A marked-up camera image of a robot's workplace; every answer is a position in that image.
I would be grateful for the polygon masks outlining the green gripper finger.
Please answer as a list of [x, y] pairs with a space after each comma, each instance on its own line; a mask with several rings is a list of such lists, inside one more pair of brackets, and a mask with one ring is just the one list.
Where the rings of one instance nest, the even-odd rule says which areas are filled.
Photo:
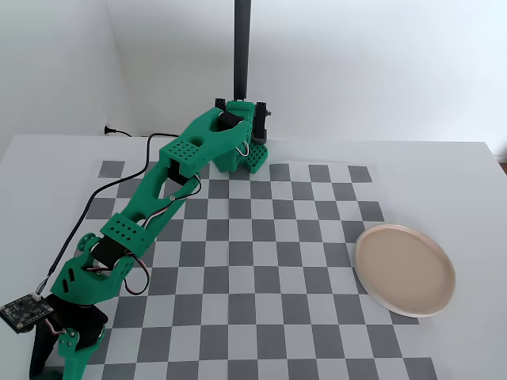
[[58, 353], [65, 359], [63, 380], [80, 380], [92, 354], [99, 348], [104, 338], [104, 329], [93, 344], [86, 348], [77, 348], [80, 335], [75, 329], [65, 329], [59, 334]]

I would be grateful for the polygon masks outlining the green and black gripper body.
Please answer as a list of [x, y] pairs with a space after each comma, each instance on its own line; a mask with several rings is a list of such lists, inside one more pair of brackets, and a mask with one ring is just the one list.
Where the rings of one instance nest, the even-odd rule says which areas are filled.
[[79, 336], [76, 348], [96, 344], [108, 317], [97, 304], [116, 297], [120, 285], [134, 265], [134, 259], [123, 256], [112, 270], [99, 274], [91, 269], [92, 258], [75, 257], [66, 262], [46, 297], [54, 309], [55, 322]]

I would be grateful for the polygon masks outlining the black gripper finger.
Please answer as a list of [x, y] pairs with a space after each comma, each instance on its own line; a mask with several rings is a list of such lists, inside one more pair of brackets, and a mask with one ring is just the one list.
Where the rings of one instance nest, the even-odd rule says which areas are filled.
[[29, 368], [30, 377], [36, 377], [43, 372], [46, 361], [58, 337], [59, 334], [53, 334], [45, 321], [41, 321], [36, 325], [36, 335]]

